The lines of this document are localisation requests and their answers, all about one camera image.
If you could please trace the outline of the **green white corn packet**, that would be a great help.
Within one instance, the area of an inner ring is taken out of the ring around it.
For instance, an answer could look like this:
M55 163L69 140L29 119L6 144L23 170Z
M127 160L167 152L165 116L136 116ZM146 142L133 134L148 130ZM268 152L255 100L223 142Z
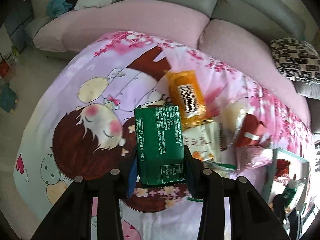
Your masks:
M210 168L215 172L235 173L237 171L237 167L231 164L216 163L211 160L206 160L203 164L205 168Z

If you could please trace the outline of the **pink snack packet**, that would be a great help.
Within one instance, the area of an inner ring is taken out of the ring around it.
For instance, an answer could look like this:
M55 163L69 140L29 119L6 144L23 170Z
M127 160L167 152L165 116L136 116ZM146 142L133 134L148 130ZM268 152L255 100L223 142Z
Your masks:
M270 165L272 159L273 150L270 148L255 145L236 148L236 160L239 172Z

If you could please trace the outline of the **black white patterned pillow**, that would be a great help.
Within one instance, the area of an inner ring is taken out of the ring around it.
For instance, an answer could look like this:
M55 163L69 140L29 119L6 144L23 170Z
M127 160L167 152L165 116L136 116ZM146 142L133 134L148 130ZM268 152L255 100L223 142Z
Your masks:
M319 84L319 54L314 47L295 38L277 38L270 42L278 72L292 81Z

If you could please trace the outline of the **clear wrapped white pastry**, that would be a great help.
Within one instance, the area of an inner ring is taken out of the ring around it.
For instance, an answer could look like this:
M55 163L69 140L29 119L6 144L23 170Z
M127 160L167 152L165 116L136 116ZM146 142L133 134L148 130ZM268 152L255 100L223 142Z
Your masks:
M228 148L236 141L246 114L247 106L242 101L231 102L220 108L222 148Z

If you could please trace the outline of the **red Rossi snack packet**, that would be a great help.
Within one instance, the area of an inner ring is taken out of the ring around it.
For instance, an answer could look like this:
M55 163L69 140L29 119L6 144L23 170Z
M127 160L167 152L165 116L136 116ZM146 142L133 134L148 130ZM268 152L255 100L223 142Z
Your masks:
M291 163L288 160L277 159L277 166L276 166L276 172L274 175L274 181L278 183L282 183L284 186L286 186L289 183L290 164Z

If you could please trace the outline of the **cartoon print pink tablecloth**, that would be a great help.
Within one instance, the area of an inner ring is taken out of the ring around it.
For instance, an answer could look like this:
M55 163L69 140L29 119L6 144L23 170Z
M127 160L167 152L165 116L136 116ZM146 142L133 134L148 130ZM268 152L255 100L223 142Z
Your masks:
M223 105L242 101L247 114L267 127L255 146L282 148L310 162L309 126L252 78L170 40L135 31L109 33L72 59L23 133L14 181L41 222L72 182L99 179L129 159L136 149L135 109L174 105L165 74L189 70L207 106L204 124L219 123ZM237 167L235 142L228 148L221 142L218 163ZM217 174L246 177L261 195L267 166ZM119 207L124 239L198 239L203 200L192 197L185 178L146 186L138 174L133 194L120 199Z

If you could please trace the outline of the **grey green sofa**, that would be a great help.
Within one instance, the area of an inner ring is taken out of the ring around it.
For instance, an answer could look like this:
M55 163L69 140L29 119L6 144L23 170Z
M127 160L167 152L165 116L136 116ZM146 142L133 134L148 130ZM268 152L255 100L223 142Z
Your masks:
M114 3L128 1L115 0ZM236 24L267 44L274 38L294 37L311 41L317 25L300 0L153 0L181 5L206 15L210 20ZM49 0L31 0L36 18L27 26L33 41L37 32L55 18L45 6Z

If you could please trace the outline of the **red white striped packet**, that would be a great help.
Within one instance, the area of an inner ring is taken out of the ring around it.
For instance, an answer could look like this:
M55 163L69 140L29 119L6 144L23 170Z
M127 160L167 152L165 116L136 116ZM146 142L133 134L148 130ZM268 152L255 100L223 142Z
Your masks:
M266 132L267 127L262 121L254 115L246 114L235 141L235 147L258 145Z

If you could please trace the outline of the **white orange snack packet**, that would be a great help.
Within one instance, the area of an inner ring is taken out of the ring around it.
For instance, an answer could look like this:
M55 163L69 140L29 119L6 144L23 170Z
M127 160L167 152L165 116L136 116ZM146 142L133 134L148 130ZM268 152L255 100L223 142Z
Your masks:
M191 155L201 161L221 160L220 124L208 122L206 124L186 129L183 132L184 145L189 147Z

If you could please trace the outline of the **teal cloth pile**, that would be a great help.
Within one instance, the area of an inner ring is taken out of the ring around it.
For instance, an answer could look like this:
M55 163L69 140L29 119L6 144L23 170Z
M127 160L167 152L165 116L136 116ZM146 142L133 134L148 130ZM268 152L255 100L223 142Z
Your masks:
M72 9L73 5L67 0L50 0L46 12L49 18L57 18Z

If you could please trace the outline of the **pink sofa seat cover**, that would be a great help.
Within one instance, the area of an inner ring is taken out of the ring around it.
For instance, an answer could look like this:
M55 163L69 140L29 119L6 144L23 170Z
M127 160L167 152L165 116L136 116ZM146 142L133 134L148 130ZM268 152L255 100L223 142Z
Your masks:
M277 71L265 41L236 24L210 20L181 5L128 0L73 10L47 23L33 42L42 51L78 53L105 33L119 30L168 38L225 61L278 97L306 126L311 124L306 98Z

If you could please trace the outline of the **teal rimmed white tray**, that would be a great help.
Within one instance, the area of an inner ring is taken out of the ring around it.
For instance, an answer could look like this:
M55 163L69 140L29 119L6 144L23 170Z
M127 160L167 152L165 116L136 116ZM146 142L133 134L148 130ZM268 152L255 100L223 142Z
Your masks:
M267 166L266 180L261 192L263 199L270 205L274 197L282 194L287 187L297 187L296 194L286 210L289 212L296 208L302 212L309 183L310 163L282 148L276 148L272 153L272 164Z

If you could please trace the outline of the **green snack packet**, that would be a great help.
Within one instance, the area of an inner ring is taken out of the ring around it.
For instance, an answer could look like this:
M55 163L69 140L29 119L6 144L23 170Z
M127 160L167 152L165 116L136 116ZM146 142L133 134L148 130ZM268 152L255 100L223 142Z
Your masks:
M183 134L176 105L135 109L140 183L169 185L184 181Z

